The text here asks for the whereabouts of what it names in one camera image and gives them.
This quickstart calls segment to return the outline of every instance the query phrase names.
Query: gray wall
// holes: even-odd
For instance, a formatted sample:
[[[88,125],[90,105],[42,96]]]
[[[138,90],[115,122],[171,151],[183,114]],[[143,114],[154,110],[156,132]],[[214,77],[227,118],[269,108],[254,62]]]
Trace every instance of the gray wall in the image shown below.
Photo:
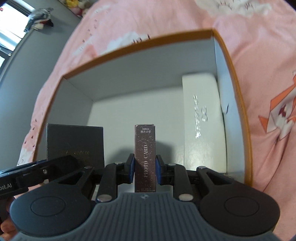
[[[25,0],[35,9],[52,7],[54,27],[33,31],[0,77],[0,170],[15,167],[39,90],[79,23],[58,0]]]

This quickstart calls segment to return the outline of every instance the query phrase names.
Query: hand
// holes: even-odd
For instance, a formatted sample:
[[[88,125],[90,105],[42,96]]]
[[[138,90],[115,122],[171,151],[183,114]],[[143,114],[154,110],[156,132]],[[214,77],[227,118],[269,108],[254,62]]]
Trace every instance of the hand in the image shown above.
[[[8,199],[6,203],[6,210],[8,212],[10,205],[14,199],[14,197],[11,197],[10,199]],[[2,234],[1,237],[6,241],[11,240],[17,234],[17,231],[15,230],[15,226],[12,223],[10,216],[8,216],[8,218],[1,224],[1,229],[4,232],[4,234]]]

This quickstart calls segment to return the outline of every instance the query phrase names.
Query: cartoon print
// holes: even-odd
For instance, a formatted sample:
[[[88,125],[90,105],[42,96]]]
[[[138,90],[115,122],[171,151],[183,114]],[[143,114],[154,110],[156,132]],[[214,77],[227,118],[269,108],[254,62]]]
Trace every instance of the cartoon print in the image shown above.
[[[148,39],[150,39],[150,36],[148,34],[139,35],[134,31],[128,32],[124,36],[119,37],[116,40],[111,40],[107,46],[107,49],[105,51],[103,51],[101,53],[101,55],[107,54],[109,52],[112,52],[116,49],[128,46],[130,44],[139,43],[139,42],[142,42],[142,41],[148,40]]]
[[[296,122],[296,116],[292,115],[296,106],[296,73],[293,75],[294,84],[270,101],[269,117],[258,116],[266,133],[280,129],[279,140],[290,133]]]
[[[254,13],[265,15],[271,9],[270,4],[261,4],[257,0],[195,0],[195,3],[212,17],[230,14],[252,16]]]

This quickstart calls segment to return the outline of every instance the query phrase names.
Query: pink bedsheet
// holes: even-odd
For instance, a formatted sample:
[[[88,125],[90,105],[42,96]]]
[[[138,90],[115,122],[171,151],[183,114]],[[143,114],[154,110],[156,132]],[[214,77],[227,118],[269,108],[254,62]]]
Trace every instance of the pink bedsheet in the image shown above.
[[[77,66],[147,38],[214,27],[237,71],[249,119],[255,188],[280,205],[274,230],[296,233],[296,12],[283,0],[100,0],[68,40],[41,89],[19,163],[32,161],[60,77]]]

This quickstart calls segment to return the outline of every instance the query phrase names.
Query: stuffed toy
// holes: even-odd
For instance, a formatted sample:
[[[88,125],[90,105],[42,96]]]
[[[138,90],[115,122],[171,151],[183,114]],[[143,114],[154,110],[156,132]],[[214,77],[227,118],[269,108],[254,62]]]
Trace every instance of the stuffed toy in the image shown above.
[[[84,16],[87,9],[91,7],[91,2],[88,0],[82,0],[82,1],[77,0],[77,2],[75,0],[66,0],[66,2],[68,7],[71,6],[69,7],[69,9],[79,17]]]
[[[24,32],[27,33],[31,28],[39,30],[43,29],[44,25],[48,25],[53,27],[54,24],[51,21],[50,12],[53,8],[40,8],[38,10],[33,11],[29,16],[29,21],[25,27]]]

